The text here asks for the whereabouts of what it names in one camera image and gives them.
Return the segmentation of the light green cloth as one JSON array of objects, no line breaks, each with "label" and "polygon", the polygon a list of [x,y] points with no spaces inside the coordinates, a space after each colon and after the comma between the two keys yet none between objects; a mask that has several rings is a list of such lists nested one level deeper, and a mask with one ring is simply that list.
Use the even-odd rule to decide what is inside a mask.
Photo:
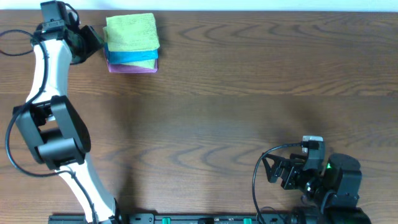
[{"label": "light green cloth", "polygon": [[111,52],[144,52],[160,47],[153,13],[107,17],[103,31]]}]

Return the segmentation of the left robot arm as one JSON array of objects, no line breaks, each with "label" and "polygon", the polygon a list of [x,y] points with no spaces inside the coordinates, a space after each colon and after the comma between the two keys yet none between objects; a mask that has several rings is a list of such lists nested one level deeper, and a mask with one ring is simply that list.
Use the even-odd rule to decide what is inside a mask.
[{"label": "left robot arm", "polygon": [[[60,177],[83,208],[82,223],[122,223],[117,201],[101,182],[90,156],[88,128],[68,99],[72,65],[86,61],[103,48],[91,26],[80,26],[76,10],[62,1],[40,5],[43,22],[30,34],[35,54],[31,91],[23,105],[13,109],[5,148],[11,164],[31,177]],[[11,156],[10,136],[16,126],[34,161],[48,173],[23,169]]]}]

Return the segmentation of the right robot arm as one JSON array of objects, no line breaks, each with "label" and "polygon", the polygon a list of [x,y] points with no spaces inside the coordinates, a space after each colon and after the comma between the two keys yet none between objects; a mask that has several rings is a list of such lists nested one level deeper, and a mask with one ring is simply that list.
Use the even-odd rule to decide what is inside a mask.
[{"label": "right robot arm", "polygon": [[270,183],[282,179],[285,190],[300,190],[310,204],[294,208],[284,223],[367,224],[370,218],[357,206],[362,180],[360,163],[346,154],[323,156],[291,154],[263,158]]}]

